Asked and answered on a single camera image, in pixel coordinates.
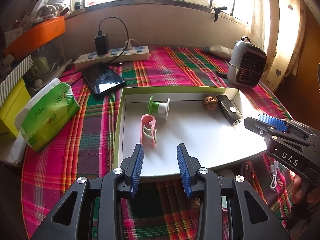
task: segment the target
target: charging cable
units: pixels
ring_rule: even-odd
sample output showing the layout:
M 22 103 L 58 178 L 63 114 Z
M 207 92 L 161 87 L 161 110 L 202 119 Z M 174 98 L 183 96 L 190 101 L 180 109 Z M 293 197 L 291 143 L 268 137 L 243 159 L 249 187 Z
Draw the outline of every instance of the charging cable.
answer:
M 104 18 L 100 23 L 99 23 L 99 28 L 98 28 L 98 36 L 102 36 L 102 30 L 100 29 L 101 27 L 101 23 L 104 21 L 104 20 L 107 20 L 107 19 L 111 19 L 111 18 L 114 18 L 114 19 L 118 19 L 119 21 L 122 22 L 124 28 L 125 28 L 125 31 L 127 32 L 127 44 L 125 46 L 125 49 L 115 58 L 113 58 L 112 60 L 106 62 L 105 64 L 108 65 L 109 63 L 111 63 L 112 61 L 116 60 L 117 58 L 119 58 L 124 52 L 125 50 L 127 49 L 128 45 L 129 45 L 129 34 L 128 34 L 128 29 L 127 29 L 127 26 L 124 24 L 123 20 L 121 20 L 120 18 L 118 17 L 114 17 L 114 16 L 111 16 L 111 17 L 107 17 L 107 18 Z
M 275 190 L 276 186 L 277 186 L 277 172 L 278 172 L 278 168 L 279 168 L 279 162 L 277 161 L 273 161 L 271 163 L 271 165 L 269 166 L 270 168 L 270 173 L 272 175 L 272 181 L 270 184 L 270 189 L 271 190 Z

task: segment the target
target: black gripper frame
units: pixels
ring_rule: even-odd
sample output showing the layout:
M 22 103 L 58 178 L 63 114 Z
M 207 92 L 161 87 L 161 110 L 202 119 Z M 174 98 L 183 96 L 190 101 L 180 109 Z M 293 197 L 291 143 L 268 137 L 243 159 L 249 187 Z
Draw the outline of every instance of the black gripper frame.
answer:
M 189 157 L 181 147 L 191 182 L 191 197 L 200 198 L 196 240 L 222 240 L 221 196 L 226 196 L 229 216 L 229 240 L 290 240 L 288 232 L 242 176 L 220 177 L 209 169 L 199 171 L 197 158 Z
M 91 240 L 95 198 L 100 197 L 98 239 L 123 240 L 121 198 L 129 198 L 132 174 L 141 144 L 120 168 L 104 177 L 80 177 L 64 193 L 34 232 L 31 240 Z
M 297 174 L 301 180 L 304 198 L 292 206 L 292 219 L 287 220 L 287 230 L 299 220 L 307 220 L 317 205 L 310 208 L 308 193 L 320 185 L 320 131 L 294 120 L 282 120 L 287 131 L 278 131 L 276 127 L 247 117 L 244 126 L 265 138 L 266 154 Z

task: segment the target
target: power strip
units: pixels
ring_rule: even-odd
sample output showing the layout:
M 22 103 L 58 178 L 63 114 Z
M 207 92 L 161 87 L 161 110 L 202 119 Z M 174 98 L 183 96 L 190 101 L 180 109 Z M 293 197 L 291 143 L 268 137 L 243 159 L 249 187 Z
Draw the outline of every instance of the power strip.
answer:
M 110 49 L 107 54 L 98 56 L 96 52 L 80 55 L 75 61 L 75 67 L 77 70 L 81 70 L 90 67 L 99 62 L 109 62 L 113 58 L 117 57 L 121 52 L 121 49 Z M 149 48 L 143 47 L 132 47 L 132 50 L 126 50 L 119 58 L 114 60 L 112 63 L 119 63 L 125 61 L 134 60 L 148 60 L 149 59 Z

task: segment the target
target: table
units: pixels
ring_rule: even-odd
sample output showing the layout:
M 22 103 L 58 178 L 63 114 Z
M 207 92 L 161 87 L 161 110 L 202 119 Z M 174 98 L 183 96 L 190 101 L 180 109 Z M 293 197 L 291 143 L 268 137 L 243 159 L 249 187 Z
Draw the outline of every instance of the table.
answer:
M 217 77 L 216 70 L 227 72 L 227 63 L 200 49 L 150 47 L 150 60 L 125 62 L 113 70 L 127 86 L 218 86 L 233 87 Z M 64 73 L 62 81 L 72 84 L 81 77 L 75 69 Z M 72 85 L 80 110 L 60 133 L 40 152 L 26 149 L 21 182 L 23 218 L 30 237 L 46 214 L 79 176 L 89 179 L 104 176 L 112 169 L 119 91 L 95 99 L 80 78 Z M 290 114 L 262 83 L 253 89 L 241 88 L 261 113 L 290 119 Z M 278 216 L 291 209 L 292 175 L 279 165 L 275 191 L 269 189 L 271 158 L 262 155 L 252 160 L 254 188 Z M 181 180 L 139 185 L 132 200 L 122 200 L 125 238 L 195 239 L 198 213 L 185 197 Z M 96 236 L 96 219 L 93 237 Z M 228 236 L 228 217 L 224 216 L 224 236 Z

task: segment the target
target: phone screen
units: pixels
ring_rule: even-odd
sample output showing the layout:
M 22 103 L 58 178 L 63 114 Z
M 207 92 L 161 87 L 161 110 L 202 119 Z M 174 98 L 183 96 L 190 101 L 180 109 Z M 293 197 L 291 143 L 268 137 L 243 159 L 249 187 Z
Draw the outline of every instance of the phone screen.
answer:
M 85 68 L 82 70 L 82 74 L 96 94 L 103 93 L 106 90 L 124 83 L 123 78 L 104 63 L 98 63 Z

